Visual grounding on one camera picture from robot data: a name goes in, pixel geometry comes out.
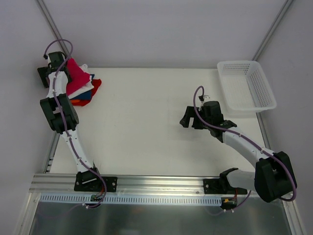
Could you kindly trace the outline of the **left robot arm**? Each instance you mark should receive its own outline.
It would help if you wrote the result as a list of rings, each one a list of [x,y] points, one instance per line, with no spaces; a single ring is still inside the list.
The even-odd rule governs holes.
[[[99,190],[102,186],[100,173],[83,149],[78,134],[79,118],[66,94],[68,74],[65,71],[51,70],[48,66],[38,68],[37,71],[41,79],[49,80],[48,94],[40,100],[40,106],[50,128],[65,140],[74,158],[77,174],[91,173],[86,178],[85,185],[92,191]]]

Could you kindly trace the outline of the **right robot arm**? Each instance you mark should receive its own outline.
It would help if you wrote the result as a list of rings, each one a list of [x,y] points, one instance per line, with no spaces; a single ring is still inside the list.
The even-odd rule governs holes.
[[[233,148],[254,168],[254,171],[243,171],[233,167],[223,171],[219,175],[218,190],[226,194],[235,189],[254,191],[267,203],[276,199],[286,201],[284,196],[288,193],[292,193],[289,201],[295,199],[297,183],[288,154],[262,148],[248,138],[237,124],[224,119],[219,102],[187,106],[179,123],[184,128],[208,130],[212,137]]]

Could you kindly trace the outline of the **pink red t shirt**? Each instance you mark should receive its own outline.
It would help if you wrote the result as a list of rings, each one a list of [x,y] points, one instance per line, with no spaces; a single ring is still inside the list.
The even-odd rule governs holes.
[[[90,74],[84,72],[75,62],[73,58],[70,58],[67,62],[67,69],[71,77],[71,82],[67,84],[67,94],[72,94],[78,89],[85,86],[90,81]]]

